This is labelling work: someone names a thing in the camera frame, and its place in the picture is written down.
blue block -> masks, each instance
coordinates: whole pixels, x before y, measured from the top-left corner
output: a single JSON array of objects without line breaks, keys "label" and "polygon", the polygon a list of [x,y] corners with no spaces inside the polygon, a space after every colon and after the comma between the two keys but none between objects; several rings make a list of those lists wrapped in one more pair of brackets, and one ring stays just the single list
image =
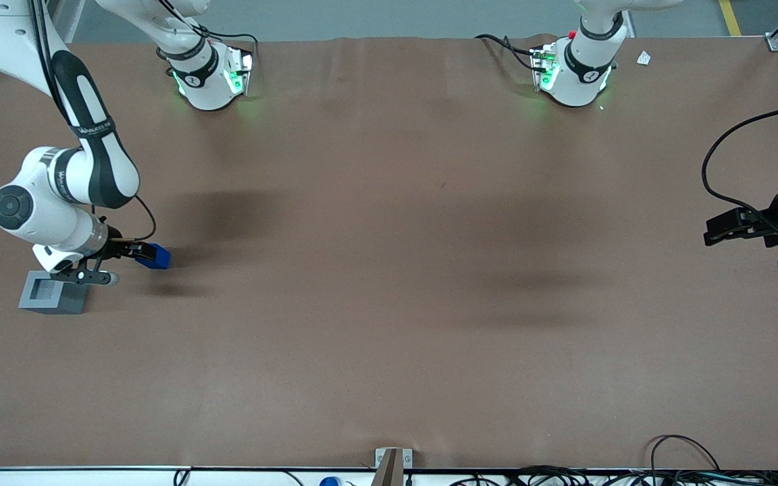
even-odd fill
[{"label": "blue block", "polygon": [[170,252],[168,252],[163,246],[158,243],[149,243],[149,246],[155,249],[155,260],[148,261],[148,259],[135,259],[135,261],[143,265],[143,267],[152,268],[153,270],[167,270],[170,267]]}]

black band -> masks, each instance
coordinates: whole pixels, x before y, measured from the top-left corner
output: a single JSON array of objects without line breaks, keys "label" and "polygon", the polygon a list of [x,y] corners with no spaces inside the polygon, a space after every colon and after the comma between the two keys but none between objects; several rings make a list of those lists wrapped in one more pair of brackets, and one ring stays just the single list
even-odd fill
[{"label": "black band", "polygon": [[215,69],[218,68],[218,51],[212,47],[212,57],[209,58],[209,61],[201,67],[200,69],[197,69],[195,71],[191,71],[190,73],[186,71],[180,71],[178,69],[173,69],[173,72],[176,73],[176,77],[179,78],[183,83],[185,83],[189,87],[203,87],[203,85],[206,84],[206,80],[208,77],[212,75],[212,73],[215,72]]},{"label": "black band", "polygon": [[77,138],[104,138],[104,136],[116,132],[116,124],[110,117],[89,126],[70,126],[70,128]]},{"label": "black band", "polygon": [[56,191],[62,199],[74,204],[80,202],[71,194],[71,190],[68,188],[68,163],[71,162],[71,157],[80,150],[82,148],[69,148],[66,151],[62,151],[53,166],[53,181],[56,184]]},{"label": "black band", "polygon": [[191,59],[195,55],[198,55],[198,53],[200,53],[200,51],[203,50],[203,46],[205,45],[206,45],[206,37],[201,37],[200,41],[197,43],[197,46],[193,46],[191,47],[191,49],[186,50],[183,53],[169,53],[165,50],[161,50],[161,52],[167,58],[167,61],[188,61],[188,59]]},{"label": "black band", "polygon": [[570,68],[573,73],[577,74],[578,81],[586,85],[595,83],[597,80],[601,79],[602,75],[605,74],[609,68],[611,68],[611,62],[614,61],[614,58],[612,58],[608,64],[600,65],[600,67],[586,65],[583,62],[578,61],[578,59],[572,55],[572,40],[566,44],[564,58],[566,59],[566,67]]},{"label": "black band", "polygon": [[623,27],[623,12],[617,12],[617,15],[614,16],[614,25],[611,26],[611,30],[604,34],[596,34],[586,30],[586,28],[584,28],[584,21],[581,21],[581,34],[584,37],[594,41],[607,41],[608,39],[611,39],[611,37],[614,37],[615,34],[617,34],[617,31],[620,30],[620,27]]}]

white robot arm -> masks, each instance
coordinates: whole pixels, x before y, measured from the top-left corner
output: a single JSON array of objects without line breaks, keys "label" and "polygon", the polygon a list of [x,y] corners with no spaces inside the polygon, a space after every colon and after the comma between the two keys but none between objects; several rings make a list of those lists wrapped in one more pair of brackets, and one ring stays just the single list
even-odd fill
[{"label": "white robot arm", "polygon": [[538,89],[568,107],[583,107],[596,98],[627,36],[623,10],[668,9],[683,0],[574,0],[581,25],[573,38],[563,37],[535,51]]},{"label": "white robot arm", "polygon": [[[0,0],[0,72],[52,96],[80,147],[28,152],[18,175],[0,187],[0,227],[34,243],[45,270],[68,276],[90,257],[133,256],[119,231],[82,206],[124,206],[140,179],[86,66],[62,43],[43,2],[33,1]],[[115,283],[98,267],[83,275],[71,281]]]},{"label": "white robot arm", "polygon": [[213,40],[192,16],[209,0],[96,0],[155,41],[173,67],[179,92],[200,110],[218,110],[246,92],[251,53]]}]

cable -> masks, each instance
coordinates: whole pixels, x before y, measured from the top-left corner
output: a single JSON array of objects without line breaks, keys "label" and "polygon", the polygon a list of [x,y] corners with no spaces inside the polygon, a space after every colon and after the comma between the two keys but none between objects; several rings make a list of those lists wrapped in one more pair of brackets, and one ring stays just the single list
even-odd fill
[{"label": "cable", "polygon": [[149,219],[151,219],[151,221],[152,221],[152,231],[150,231],[149,234],[147,234],[147,235],[145,235],[145,236],[143,236],[141,238],[133,239],[134,241],[145,241],[145,240],[148,240],[149,238],[151,238],[152,236],[155,235],[155,230],[157,230],[158,224],[155,221],[155,215],[152,213],[152,210],[149,209],[149,206],[146,206],[146,203],[143,202],[142,197],[134,196],[134,199],[136,199],[136,201],[138,203],[142,204],[142,208],[146,210],[147,215],[149,215]]},{"label": "cable", "polygon": [[185,25],[188,25],[189,28],[191,28],[192,31],[194,31],[197,36],[203,37],[203,38],[211,38],[217,41],[220,41],[222,37],[228,38],[228,39],[234,39],[237,37],[249,37],[251,40],[254,40],[254,46],[256,48],[257,43],[259,43],[259,40],[257,40],[257,37],[251,36],[251,34],[222,34],[219,32],[214,32],[212,30],[208,30],[208,28],[204,27],[203,25],[197,24],[191,24],[190,22],[187,22],[185,18],[176,10],[176,8],[173,6],[172,3],[170,3],[169,0],[158,0],[158,3],[163,6],[164,9],[167,10],[167,12],[170,12],[170,15],[175,16],[176,19],[179,19],[180,22],[182,22]]},{"label": "cable", "polygon": [[62,103],[61,96],[59,95],[59,87],[56,84],[55,76],[53,76],[50,70],[52,65],[52,59],[50,59],[50,44],[49,37],[47,37],[47,21],[46,15],[44,15],[44,3],[43,0],[28,0],[28,9],[32,15],[32,31],[34,34],[35,47],[38,49],[38,59],[41,62],[41,71],[44,74],[44,80],[47,81],[47,89],[49,89],[50,97],[59,109],[59,113],[70,124],[68,120],[68,114],[65,112],[65,105]]},{"label": "cable", "polygon": [[[555,477],[558,478],[564,486],[590,486],[590,480],[587,478],[586,474],[579,470],[571,470],[570,468],[540,465],[520,468],[518,473],[520,475],[530,475],[530,478],[527,480],[528,486],[538,486]],[[541,477],[541,479],[534,484],[532,483],[534,477]]]},{"label": "cable", "polygon": [[737,130],[740,130],[741,128],[747,126],[748,124],[752,124],[756,121],[760,121],[764,119],[769,119],[770,117],[775,117],[777,115],[778,115],[778,110],[768,111],[768,113],[756,115],[754,117],[751,117],[750,119],[745,119],[744,121],[736,124],[735,126],[732,126],[725,133],[723,133],[722,136],[719,136],[719,139],[717,139],[716,142],[714,142],[710,150],[707,151],[707,155],[704,156],[704,162],[701,164],[701,182],[702,184],[704,184],[704,190],[706,190],[708,194],[710,194],[711,196],[719,200],[724,200],[726,203],[737,204],[737,206],[743,207],[748,212],[753,213],[753,215],[756,216],[756,218],[759,218],[760,221],[768,225],[772,230],[776,231],[776,233],[778,233],[778,225],[775,225],[774,222],[770,221],[770,219],[767,216],[763,215],[762,212],[760,212],[758,209],[755,209],[753,206],[750,206],[750,204],[743,202],[742,200],[725,196],[724,194],[720,194],[719,192],[713,190],[713,188],[710,187],[710,182],[707,181],[707,165],[710,163],[710,158],[713,157],[713,152],[715,152],[716,149],[719,148],[719,145],[722,144],[722,142],[725,141],[726,138],[728,138],[728,135],[737,132]]},{"label": "cable", "polygon": [[287,474],[287,476],[292,477],[297,483],[299,483],[299,486],[305,486],[305,484],[300,480],[298,477],[294,476],[293,473],[291,473],[289,470],[282,471],[282,473]]},{"label": "cable", "polygon": [[492,36],[491,34],[479,34],[479,36],[473,37],[473,39],[482,39],[482,40],[489,40],[494,41],[495,43],[500,44],[503,49],[508,49],[509,52],[512,53],[513,56],[515,56],[515,59],[521,64],[524,65],[525,68],[530,69],[531,71],[537,71],[537,73],[544,73],[546,69],[542,67],[534,67],[533,65],[527,64],[527,62],[524,62],[524,59],[521,58],[521,56],[518,56],[519,53],[524,53],[524,55],[530,55],[530,51],[525,51],[524,49],[520,49],[519,47],[512,46],[512,43],[509,41],[509,36],[504,36],[503,40],[498,39],[495,36]]},{"label": "cable", "polygon": [[685,435],[680,434],[666,434],[661,436],[661,438],[656,441],[654,444],[654,448],[650,450],[650,468],[651,470],[656,470],[656,450],[659,446],[662,445],[663,442],[665,442],[668,439],[680,439],[685,442],[694,443],[695,446],[698,446],[701,450],[704,450],[704,453],[707,454],[708,458],[710,458],[710,461],[713,463],[713,467],[716,468],[716,470],[722,470],[722,468],[719,467],[719,462],[716,461],[716,458],[714,458],[713,454],[710,454],[710,450],[707,450],[703,445],[701,445],[700,442],[698,442],[695,439],[692,439],[692,437],[686,437]]},{"label": "cable", "polygon": [[504,486],[503,484],[497,483],[493,479],[488,479],[488,477],[481,477],[478,474],[473,475],[473,477],[471,479],[462,479],[460,481],[456,481],[454,483],[451,483],[449,486],[463,486],[463,484],[466,483],[467,481],[475,481],[477,483],[479,483],[479,481],[481,481],[482,483],[487,483],[487,484],[490,484],[491,486]]},{"label": "cable", "polygon": [[176,474],[173,474],[173,486],[184,486],[189,476],[191,476],[191,470],[188,470],[187,468],[177,470]]}]

